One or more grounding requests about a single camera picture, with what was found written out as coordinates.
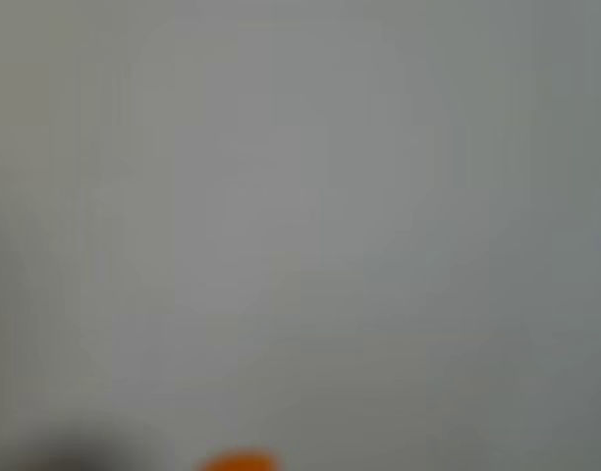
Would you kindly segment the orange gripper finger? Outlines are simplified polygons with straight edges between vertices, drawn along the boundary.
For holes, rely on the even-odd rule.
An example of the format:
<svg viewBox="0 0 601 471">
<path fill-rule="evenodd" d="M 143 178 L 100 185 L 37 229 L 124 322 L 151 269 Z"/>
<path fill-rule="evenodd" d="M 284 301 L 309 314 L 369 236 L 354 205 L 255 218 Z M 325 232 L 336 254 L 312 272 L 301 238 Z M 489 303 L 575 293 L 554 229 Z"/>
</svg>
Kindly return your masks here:
<svg viewBox="0 0 601 471">
<path fill-rule="evenodd" d="M 265 450 L 236 449 L 216 453 L 195 466 L 196 471 L 278 471 L 277 458 Z"/>
</svg>

